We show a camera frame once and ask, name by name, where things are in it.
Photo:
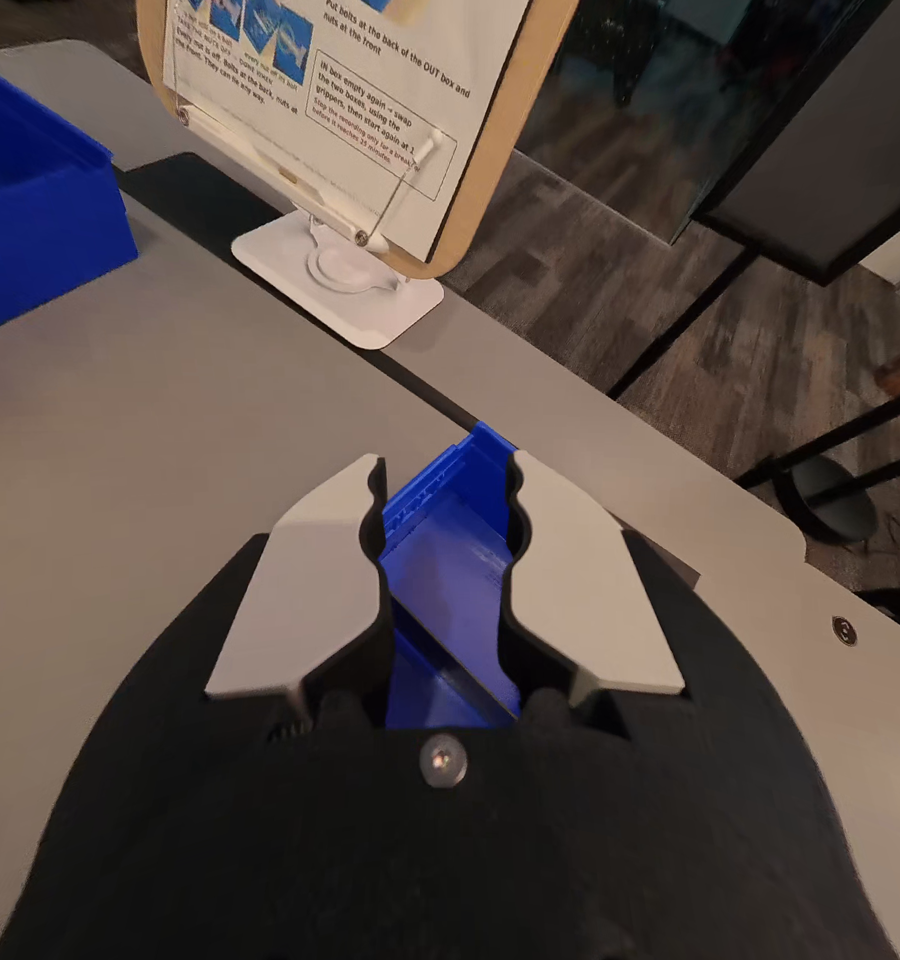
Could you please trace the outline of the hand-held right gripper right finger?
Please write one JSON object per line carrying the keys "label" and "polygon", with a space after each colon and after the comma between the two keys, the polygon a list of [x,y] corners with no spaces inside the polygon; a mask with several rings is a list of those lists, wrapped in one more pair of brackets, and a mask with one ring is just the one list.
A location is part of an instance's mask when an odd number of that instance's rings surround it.
{"label": "hand-held right gripper right finger", "polygon": [[686,682],[627,530],[527,450],[506,465],[506,543],[497,657],[525,714],[554,690],[573,710],[608,692],[678,697]]}

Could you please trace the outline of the black floor-standing display panel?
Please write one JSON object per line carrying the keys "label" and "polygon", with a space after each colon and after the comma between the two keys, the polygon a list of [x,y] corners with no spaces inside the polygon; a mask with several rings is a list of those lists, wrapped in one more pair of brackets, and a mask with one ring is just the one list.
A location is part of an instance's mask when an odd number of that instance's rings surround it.
{"label": "black floor-standing display panel", "polygon": [[[610,388],[619,399],[751,264],[763,258],[828,286],[900,231],[900,1],[848,2],[807,55],[795,86],[710,189],[696,222],[742,251]],[[784,514],[831,546],[878,530],[869,490],[900,460],[855,476],[829,451],[900,417],[900,400],[860,414],[742,474],[771,483]]]}

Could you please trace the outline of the blue plastic bin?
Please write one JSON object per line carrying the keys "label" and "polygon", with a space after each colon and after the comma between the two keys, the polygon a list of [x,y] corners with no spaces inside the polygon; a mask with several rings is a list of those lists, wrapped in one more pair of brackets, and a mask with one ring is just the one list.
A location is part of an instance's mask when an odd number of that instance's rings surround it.
{"label": "blue plastic bin", "polygon": [[381,563],[396,630],[387,729],[504,727],[519,715],[497,650],[514,451],[479,422],[386,503]]}
{"label": "blue plastic bin", "polygon": [[138,256],[111,153],[0,77],[0,326]]}

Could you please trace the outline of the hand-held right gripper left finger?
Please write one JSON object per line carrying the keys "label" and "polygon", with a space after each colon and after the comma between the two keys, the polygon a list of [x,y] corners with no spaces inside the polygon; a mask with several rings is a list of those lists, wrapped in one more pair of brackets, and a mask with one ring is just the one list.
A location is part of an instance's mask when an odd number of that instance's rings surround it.
{"label": "hand-held right gripper left finger", "polygon": [[365,454],[276,522],[206,683],[215,701],[279,695],[316,714],[343,691],[385,714],[396,640],[385,546],[386,463]]}

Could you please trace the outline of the printed instruction sheet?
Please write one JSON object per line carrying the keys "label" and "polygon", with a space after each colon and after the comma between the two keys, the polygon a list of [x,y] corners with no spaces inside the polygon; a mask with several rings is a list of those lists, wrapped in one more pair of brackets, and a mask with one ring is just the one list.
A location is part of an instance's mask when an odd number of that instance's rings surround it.
{"label": "printed instruction sheet", "polygon": [[427,262],[529,2],[168,2],[164,83],[351,234]]}

